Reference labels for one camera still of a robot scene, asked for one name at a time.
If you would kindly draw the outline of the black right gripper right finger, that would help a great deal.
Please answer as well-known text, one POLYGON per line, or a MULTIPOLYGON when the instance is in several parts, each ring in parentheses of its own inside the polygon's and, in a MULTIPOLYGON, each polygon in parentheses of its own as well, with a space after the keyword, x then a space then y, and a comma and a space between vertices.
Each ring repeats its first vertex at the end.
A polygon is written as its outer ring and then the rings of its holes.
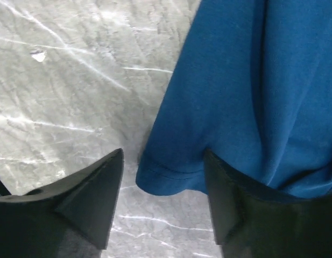
POLYGON ((298 198, 246 176, 211 150, 204 175, 224 257, 332 257, 332 193, 298 198))

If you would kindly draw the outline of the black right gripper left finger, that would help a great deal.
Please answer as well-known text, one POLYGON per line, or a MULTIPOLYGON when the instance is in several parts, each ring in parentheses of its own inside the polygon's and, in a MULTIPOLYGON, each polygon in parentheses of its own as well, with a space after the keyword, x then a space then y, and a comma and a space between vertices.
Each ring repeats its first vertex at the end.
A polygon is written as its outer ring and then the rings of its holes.
POLYGON ((0 257, 100 257, 107 248, 124 168, 117 149, 24 195, 0 181, 0 257))

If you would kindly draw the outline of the blue printed t-shirt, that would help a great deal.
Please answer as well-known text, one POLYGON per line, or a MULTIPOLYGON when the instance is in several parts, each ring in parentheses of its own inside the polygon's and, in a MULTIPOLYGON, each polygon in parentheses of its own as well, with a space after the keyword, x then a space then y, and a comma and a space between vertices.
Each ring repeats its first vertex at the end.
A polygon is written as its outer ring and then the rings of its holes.
POLYGON ((200 3, 136 184, 206 192, 207 148, 288 194, 332 192, 332 0, 200 3))

